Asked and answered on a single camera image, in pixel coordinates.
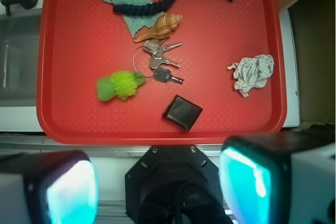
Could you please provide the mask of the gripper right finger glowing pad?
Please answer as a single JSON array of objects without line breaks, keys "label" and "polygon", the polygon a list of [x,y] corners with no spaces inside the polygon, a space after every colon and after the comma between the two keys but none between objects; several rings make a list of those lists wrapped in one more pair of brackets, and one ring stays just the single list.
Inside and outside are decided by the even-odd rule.
[{"label": "gripper right finger glowing pad", "polygon": [[219,181],[238,223],[335,223],[335,134],[229,137]]}]

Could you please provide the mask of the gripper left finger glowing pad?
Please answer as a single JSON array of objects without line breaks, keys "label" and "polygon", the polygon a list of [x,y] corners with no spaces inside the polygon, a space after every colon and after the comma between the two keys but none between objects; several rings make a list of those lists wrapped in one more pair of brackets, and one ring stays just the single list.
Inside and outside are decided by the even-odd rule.
[{"label": "gripper left finger glowing pad", "polygon": [[1,223],[94,223],[98,199],[83,151],[1,155]]}]

